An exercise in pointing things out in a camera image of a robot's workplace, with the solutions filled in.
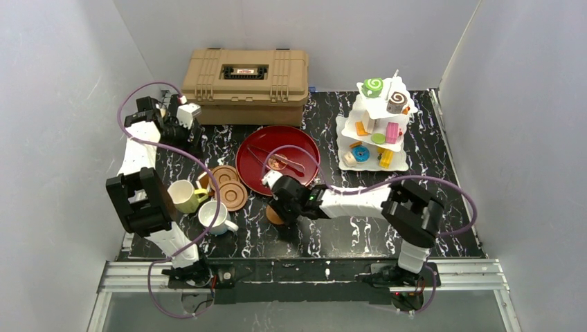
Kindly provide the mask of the green swirl roll cake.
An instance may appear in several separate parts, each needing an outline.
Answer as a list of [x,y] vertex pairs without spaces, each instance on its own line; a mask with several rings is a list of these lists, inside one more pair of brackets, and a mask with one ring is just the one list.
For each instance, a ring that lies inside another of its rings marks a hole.
[[384,87],[383,79],[380,77],[369,78],[363,81],[361,92],[367,98],[377,98]]

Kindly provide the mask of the pink toy cake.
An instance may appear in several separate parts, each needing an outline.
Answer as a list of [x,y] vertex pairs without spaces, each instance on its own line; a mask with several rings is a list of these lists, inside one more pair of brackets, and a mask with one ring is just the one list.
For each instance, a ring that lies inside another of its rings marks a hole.
[[389,122],[386,126],[386,143],[395,144],[400,136],[400,127],[397,122]]

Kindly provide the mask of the green toy macaron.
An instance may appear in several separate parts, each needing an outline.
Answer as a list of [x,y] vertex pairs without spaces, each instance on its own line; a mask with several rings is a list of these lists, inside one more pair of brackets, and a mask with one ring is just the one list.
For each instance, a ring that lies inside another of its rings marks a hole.
[[386,135],[382,133],[373,133],[371,135],[371,141],[374,144],[382,145],[386,143]]

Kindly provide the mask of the brown swirl roll cake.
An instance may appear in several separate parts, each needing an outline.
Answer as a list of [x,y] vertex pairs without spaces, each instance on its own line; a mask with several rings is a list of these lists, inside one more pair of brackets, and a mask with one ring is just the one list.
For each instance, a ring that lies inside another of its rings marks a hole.
[[386,111],[391,114],[402,114],[408,108],[408,97],[399,91],[388,96]]

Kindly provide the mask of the wooden coaster stack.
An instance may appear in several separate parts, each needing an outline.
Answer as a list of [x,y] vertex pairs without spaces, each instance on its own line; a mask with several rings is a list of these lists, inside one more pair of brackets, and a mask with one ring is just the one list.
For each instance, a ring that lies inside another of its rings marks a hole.
[[[229,165],[217,166],[211,170],[211,173],[219,185],[227,181],[240,182],[237,170]],[[213,182],[206,172],[201,173],[197,177],[196,185],[199,189],[213,190]]]

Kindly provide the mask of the white round toy mochi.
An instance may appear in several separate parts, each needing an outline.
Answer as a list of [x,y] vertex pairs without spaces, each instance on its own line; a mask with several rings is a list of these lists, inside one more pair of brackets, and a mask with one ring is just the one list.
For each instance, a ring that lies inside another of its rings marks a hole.
[[358,164],[356,158],[354,157],[351,151],[344,154],[344,156],[342,157],[342,161],[345,163],[347,167],[354,167]]

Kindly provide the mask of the white tiered cake stand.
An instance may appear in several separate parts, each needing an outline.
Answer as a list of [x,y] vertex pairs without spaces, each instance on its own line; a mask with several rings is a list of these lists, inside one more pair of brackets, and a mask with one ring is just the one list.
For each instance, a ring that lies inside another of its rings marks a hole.
[[405,172],[404,141],[408,124],[418,112],[395,73],[356,84],[359,94],[347,116],[336,118],[338,166],[344,171]]

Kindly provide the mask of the white toy cake slice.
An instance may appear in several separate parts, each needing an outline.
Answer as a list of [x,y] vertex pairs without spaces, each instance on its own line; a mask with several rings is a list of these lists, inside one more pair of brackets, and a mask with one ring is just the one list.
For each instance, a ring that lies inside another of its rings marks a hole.
[[376,120],[372,119],[370,117],[370,114],[368,111],[363,112],[361,121],[363,123],[363,126],[365,127],[365,130],[368,131],[370,134],[372,134],[374,131],[374,127],[376,125]]

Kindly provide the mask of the pink handled metal tongs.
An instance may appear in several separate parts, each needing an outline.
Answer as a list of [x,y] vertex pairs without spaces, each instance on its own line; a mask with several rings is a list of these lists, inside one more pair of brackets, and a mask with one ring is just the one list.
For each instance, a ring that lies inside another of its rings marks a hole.
[[[282,171],[285,168],[289,168],[297,175],[303,176],[305,174],[305,167],[302,164],[289,160],[282,154],[270,154],[269,151],[254,145],[247,146],[246,150],[252,155],[252,157],[254,157],[254,159],[256,159],[257,162],[259,162],[259,164],[261,164],[262,169]],[[258,156],[258,152],[264,152],[265,156],[267,157],[267,161],[262,160]]]

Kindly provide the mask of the orange toy cake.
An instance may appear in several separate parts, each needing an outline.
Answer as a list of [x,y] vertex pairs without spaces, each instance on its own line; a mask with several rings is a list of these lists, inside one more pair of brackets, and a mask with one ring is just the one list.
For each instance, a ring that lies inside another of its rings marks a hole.
[[370,134],[368,131],[365,130],[365,127],[363,126],[363,123],[361,121],[355,122],[355,130],[358,136],[367,136]]

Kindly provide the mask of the red round tray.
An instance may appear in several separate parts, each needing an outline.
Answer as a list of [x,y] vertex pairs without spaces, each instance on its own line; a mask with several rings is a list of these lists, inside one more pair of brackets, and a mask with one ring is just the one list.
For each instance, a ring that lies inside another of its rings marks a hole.
[[[288,126],[269,126],[258,129],[244,139],[238,149],[235,162],[235,168],[242,182],[258,194],[265,196],[271,194],[270,189],[263,186],[260,176],[262,170],[268,172],[270,169],[262,169],[261,164],[246,150],[249,145],[265,149],[270,154],[282,154],[289,160],[302,164],[305,167],[303,176],[297,175],[289,168],[278,172],[293,177],[303,185],[310,184],[318,173],[316,166],[320,160],[318,147],[305,132]],[[267,161],[264,152],[258,152],[258,156]]]

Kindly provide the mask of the blue toy donut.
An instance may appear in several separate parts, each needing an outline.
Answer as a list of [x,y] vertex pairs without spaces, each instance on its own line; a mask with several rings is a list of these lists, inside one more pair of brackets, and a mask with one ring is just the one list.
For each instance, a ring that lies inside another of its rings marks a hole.
[[370,158],[370,150],[363,145],[357,145],[356,147],[353,147],[351,149],[351,154],[357,163],[365,163]]

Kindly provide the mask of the yellow green mug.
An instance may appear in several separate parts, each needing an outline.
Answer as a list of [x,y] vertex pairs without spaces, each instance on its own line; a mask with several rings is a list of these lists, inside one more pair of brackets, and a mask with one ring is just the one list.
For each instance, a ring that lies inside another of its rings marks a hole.
[[207,189],[198,188],[188,180],[173,182],[168,188],[168,194],[175,208],[184,214],[195,213],[209,198]]

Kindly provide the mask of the white grey mug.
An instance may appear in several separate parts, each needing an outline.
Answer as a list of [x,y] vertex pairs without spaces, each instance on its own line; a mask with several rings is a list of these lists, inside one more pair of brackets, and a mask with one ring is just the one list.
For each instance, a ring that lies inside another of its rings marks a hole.
[[223,203],[208,201],[198,211],[200,224],[209,229],[213,235],[222,235],[227,232],[236,233],[239,226],[232,222],[230,212]]

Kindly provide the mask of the tan plastic toolbox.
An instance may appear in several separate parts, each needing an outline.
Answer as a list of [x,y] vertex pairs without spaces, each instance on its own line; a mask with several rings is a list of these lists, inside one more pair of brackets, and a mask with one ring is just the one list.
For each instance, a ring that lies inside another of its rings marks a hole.
[[309,97],[303,50],[194,50],[181,87],[202,125],[300,127]]

